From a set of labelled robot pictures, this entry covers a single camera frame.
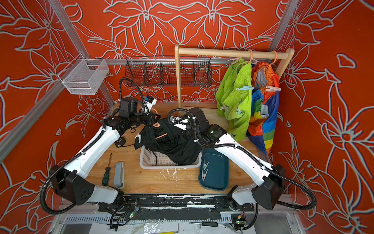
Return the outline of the black shorts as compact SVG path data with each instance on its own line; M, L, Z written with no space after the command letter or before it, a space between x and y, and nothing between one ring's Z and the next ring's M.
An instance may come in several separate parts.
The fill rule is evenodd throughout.
M167 155L178 165L191 165L198 158L202 147L193 139L186 139L182 136L182 130L169 124L167 119L159 119L158 122L167 131L167 135L155 139L151 126L145 126L137 135L134 141L134 148L137 150L142 146L152 152L160 152Z

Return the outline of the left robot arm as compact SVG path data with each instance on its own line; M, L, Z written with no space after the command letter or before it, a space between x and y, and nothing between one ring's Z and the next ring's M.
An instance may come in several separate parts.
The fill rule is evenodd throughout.
M150 95L139 94L141 99L121 97L119 108L103 119L96 135L71 159L61 166L52 167L40 190L40 204L46 213L59 215L78 205L96 203L106 212L119 216L118 212L126 202L124 193L111 186L94 185L86 177L107 149L123 139L127 130L140 125L151 126L160 119L160 115L152 111L157 100ZM62 210L50 208L46 202L49 186L71 205Z

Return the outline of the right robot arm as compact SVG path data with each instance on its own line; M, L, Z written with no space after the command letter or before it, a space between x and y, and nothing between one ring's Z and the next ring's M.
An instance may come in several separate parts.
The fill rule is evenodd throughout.
M274 166L261 160L241 146L223 127L210 124L200 108L173 109L168 113L167 121L174 127L188 131L194 142L203 148L214 149L226 156L252 179L252 184L232 189L230 198L238 205L257 203L267 210L273 210L277 204L296 210L316 207L317 198L310 189L287 178L280 164ZM306 192L310 198L309 204L296 205L280 201L286 183Z

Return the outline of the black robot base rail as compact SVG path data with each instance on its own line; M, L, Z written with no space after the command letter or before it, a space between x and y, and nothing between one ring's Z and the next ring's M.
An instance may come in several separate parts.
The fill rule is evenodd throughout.
M126 217L138 206L140 210L132 220L224 220L231 222L231 216L246 212L252 215L252 204L230 207L225 194L131 194L125 195L130 202L119 213Z

